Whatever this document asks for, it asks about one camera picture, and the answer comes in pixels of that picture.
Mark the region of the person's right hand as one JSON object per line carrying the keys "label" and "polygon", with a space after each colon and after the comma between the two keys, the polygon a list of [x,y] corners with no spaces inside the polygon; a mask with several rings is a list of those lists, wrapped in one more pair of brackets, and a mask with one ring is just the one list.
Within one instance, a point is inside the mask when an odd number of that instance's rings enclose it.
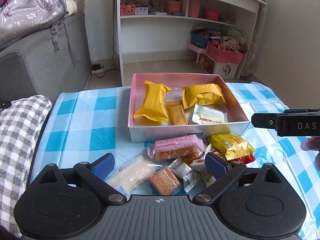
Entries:
{"label": "person's right hand", "polygon": [[319,151],[320,138],[319,137],[310,137],[306,138],[301,142],[301,149],[304,151]]}

